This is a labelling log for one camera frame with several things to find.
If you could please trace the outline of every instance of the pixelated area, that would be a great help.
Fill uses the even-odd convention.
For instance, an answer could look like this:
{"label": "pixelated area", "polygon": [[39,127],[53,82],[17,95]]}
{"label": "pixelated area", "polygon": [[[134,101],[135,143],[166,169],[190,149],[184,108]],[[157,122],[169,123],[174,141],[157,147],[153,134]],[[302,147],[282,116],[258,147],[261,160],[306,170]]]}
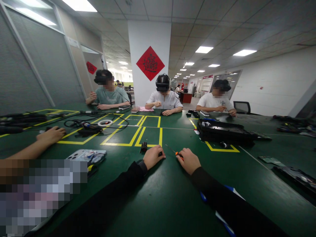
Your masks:
{"label": "pixelated area", "polygon": [[86,185],[86,161],[0,160],[0,236],[24,236]]}

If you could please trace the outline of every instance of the white pillar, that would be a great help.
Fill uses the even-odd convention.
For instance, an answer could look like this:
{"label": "white pillar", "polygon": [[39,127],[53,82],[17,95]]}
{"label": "white pillar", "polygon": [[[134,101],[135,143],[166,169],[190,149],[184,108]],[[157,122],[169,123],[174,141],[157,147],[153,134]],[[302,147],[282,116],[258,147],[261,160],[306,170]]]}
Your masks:
{"label": "white pillar", "polygon": [[[128,21],[129,46],[135,93],[135,105],[145,106],[151,93],[156,91],[158,75],[168,74],[169,50],[171,37],[171,23],[151,21]],[[150,81],[143,71],[136,65],[149,47],[155,51],[165,65]]]}

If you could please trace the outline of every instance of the green workbench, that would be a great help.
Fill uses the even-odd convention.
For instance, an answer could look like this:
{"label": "green workbench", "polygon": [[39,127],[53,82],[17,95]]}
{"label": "green workbench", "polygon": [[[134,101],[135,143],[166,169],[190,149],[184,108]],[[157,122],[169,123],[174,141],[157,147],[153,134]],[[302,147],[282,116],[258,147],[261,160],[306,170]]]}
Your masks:
{"label": "green workbench", "polygon": [[[59,113],[61,110],[76,113],[95,107],[68,104],[54,109],[40,113]],[[129,116],[130,111],[121,111],[119,114],[123,114],[123,118],[129,116],[129,125],[139,126],[128,126],[122,131],[107,128],[105,134],[87,138],[75,137],[76,129],[67,128],[68,136],[51,146],[40,159],[65,159],[78,149],[100,149],[107,151],[106,161],[88,181],[87,189],[59,210],[53,221],[35,235],[44,236],[51,232],[67,215],[126,171],[133,161],[142,159],[139,145],[147,142],[149,145],[161,144],[167,158],[149,171],[146,181],[123,207],[118,208],[105,236],[229,236],[215,217],[215,210],[204,204],[189,175],[165,144],[175,151],[190,148],[206,171],[222,184],[234,187],[246,201],[290,236],[316,236],[316,208],[273,173],[273,165],[257,160],[259,155],[275,157],[287,166],[316,177],[313,138],[277,132],[279,122],[271,117],[238,115],[228,118],[227,114],[212,113],[211,117],[219,121],[241,124],[247,131],[262,132],[273,139],[256,141],[252,148],[235,146],[227,151],[216,143],[202,142],[194,132],[198,120],[187,118],[186,113],[160,117],[159,109],[133,114],[137,116]],[[53,125],[63,127],[63,122],[50,126]],[[28,132],[0,136],[0,158],[34,142],[38,131],[32,129],[43,128],[35,126]]]}

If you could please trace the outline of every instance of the black hair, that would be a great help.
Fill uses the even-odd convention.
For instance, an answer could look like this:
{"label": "black hair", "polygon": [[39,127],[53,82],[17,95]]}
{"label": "black hair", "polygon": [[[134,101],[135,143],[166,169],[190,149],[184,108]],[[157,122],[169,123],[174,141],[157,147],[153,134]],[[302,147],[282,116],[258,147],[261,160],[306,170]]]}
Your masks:
{"label": "black hair", "polygon": [[219,88],[222,92],[227,92],[231,89],[228,80],[216,80],[214,83],[215,88]]}
{"label": "black hair", "polygon": [[106,70],[106,69],[100,69],[100,70],[96,71],[95,75],[96,76],[103,76],[103,75],[105,75],[106,77],[110,77],[110,78],[113,77],[112,73],[109,70]]}

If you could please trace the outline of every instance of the black chair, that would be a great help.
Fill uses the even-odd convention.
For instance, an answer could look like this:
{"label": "black chair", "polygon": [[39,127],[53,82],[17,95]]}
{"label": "black chair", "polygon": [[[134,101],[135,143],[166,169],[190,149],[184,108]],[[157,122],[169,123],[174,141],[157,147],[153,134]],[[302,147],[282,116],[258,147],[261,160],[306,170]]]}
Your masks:
{"label": "black chair", "polygon": [[131,103],[131,106],[132,106],[132,95],[130,93],[127,93],[127,96],[129,98],[129,102]]}
{"label": "black chair", "polygon": [[234,108],[238,114],[250,114],[250,104],[245,101],[234,101]]}

